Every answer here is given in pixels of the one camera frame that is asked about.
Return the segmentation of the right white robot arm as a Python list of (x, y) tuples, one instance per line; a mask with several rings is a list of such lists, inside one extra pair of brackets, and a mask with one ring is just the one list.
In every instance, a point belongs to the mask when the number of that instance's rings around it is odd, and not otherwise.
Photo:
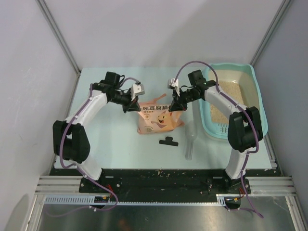
[(244, 182), (246, 165), (251, 154), (259, 151), (263, 139), (260, 112), (256, 107), (240, 104), (219, 86), (217, 80), (206, 80), (201, 70), (188, 75), (191, 87), (182, 91), (177, 78), (168, 81), (172, 92), (170, 112), (185, 111), (188, 104), (199, 99), (214, 105), (229, 120), (228, 142), (231, 155), (219, 185), (227, 193), (233, 193)]

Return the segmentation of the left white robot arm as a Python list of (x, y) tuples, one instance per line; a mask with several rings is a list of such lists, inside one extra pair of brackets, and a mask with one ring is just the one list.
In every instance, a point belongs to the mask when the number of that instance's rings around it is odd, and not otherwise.
[(86, 126), (108, 103), (121, 105), (124, 113), (141, 110), (138, 99), (144, 94), (144, 86), (134, 78), (134, 84), (123, 90), (128, 80), (124, 75), (107, 72), (103, 80), (90, 84), (87, 99), (77, 111), (52, 126), (53, 151), (61, 167), (76, 167), (85, 178), (91, 179), (89, 186), (98, 193), (106, 188), (106, 180), (100, 177), (102, 169), (90, 153)]

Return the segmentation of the clear plastic scoop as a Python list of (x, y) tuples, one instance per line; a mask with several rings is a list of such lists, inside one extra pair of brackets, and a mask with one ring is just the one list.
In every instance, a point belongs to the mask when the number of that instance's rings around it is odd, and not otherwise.
[(187, 141), (185, 159), (192, 160), (193, 144), (197, 138), (197, 126), (193, 120), (186, 124), (185, 136)]

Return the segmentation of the orange cat litter bag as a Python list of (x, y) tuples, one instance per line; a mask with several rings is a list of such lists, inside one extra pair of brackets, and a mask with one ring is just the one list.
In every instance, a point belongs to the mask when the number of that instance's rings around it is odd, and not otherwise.
[(184, 122), (180, 119), (182, 111), (170, 112), (170, 104), (158, 103), (164, 97), (166, 97), (166, 94), (151, 101), (139, 103), (141, 108), (138, 112), (137, 132), (139, 134), (169, 132), (184, 126)]

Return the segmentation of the black bag clip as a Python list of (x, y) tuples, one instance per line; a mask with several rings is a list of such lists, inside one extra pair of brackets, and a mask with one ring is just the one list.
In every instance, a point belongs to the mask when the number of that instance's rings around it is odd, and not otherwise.
[(173, 137), (166, 136), (164, 140), (160, 140), (159, 144), (178, 147), (179, 143), (173, 140)]

